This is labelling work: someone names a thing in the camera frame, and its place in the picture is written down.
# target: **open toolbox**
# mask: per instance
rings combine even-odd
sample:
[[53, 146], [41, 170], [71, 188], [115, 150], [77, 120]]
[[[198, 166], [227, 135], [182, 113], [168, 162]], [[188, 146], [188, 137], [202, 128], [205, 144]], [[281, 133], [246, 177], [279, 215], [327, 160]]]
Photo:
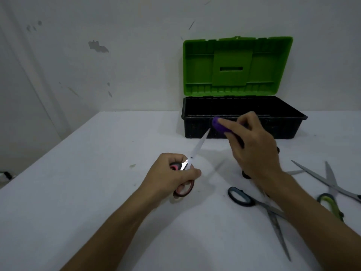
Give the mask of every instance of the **open toolbox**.
[[[307, 116], [276, 94], [292, 37], [187, 40], [183, 43], [182, 119], [186, 138], [201, 138], [214, 116], [254, 111], [275, 139], [292, 139]], [[208, 138], [225, 138], [213, 128]]]

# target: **person's right arm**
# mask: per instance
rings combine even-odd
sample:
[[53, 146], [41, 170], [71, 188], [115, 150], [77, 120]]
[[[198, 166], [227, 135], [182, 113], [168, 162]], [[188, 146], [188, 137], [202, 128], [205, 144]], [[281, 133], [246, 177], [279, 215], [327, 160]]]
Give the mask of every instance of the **person's right arm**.
[[257, 115], [249, 112], [237, 122], [218, 121], [243, 139], [241, 148], [232, 133], [225, 133], [238, 164], [280, 206], [323, 268], [361, 270], [361, 237], [282, 171], [276, 142]]

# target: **white table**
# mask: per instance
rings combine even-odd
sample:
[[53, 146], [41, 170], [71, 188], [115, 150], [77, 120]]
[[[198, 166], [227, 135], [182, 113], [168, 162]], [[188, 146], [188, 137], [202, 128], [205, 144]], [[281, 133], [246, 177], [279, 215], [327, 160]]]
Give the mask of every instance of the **white table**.
[[[283, 169], [291, 159], [361, 193], [361, 112], [305, 112], [292, 140], [278, 140]], [[178, 112], [101, 112], [0, 190], [0, 270], [56, 270], [142, 182], [162, 152], [189, 153]], [[240, 176], [226, 140], [206, 140], [202, 170], [182, 202], [166, 201], [141, 225], [119, 269], [317, 270], [295, 229], [279, 219], [292, 262], [260, 207], [236, 205], [230, 186], [261, 199]], [[312, 196], [327, 187], [306, 173], [296, 180]], [[361, 234], [361, 204], [337, 197], [345, 222]]]

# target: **white wall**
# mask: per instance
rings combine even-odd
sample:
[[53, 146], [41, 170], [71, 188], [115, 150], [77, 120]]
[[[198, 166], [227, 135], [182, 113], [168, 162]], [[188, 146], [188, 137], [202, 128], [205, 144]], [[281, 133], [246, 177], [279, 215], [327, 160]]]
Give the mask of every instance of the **white wall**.
[[94, 110], [179, 110], [183, 40], [236, 35], [294, 37], [277, 95], [295, 108], [361, 109], [361, 0], [7, 1], [72, 130]]
[[0, 171], [18, 174], [60, 141], [0, 29]]

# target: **green scissors handle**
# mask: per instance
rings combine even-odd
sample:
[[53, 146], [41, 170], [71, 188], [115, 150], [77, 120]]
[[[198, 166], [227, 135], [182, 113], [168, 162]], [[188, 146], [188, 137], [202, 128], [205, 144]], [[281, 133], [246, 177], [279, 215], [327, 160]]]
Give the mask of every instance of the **green scissors handle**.
[[338, 205], [335, 201], [334, 196], [332, 196], [331, 194], [328, 194], [328, 193], [323, 193], [320, 196], [318, 196], [318, 198], [317, 198], [317, 201], [319, 203], [321, 203], [322, 200], [324, 200], [331, 206], [331, 212], [336, 216], [336, 218], [338, 218], [339, 220], [341, 220], [343, 222], [344, 214], [338, 208]]

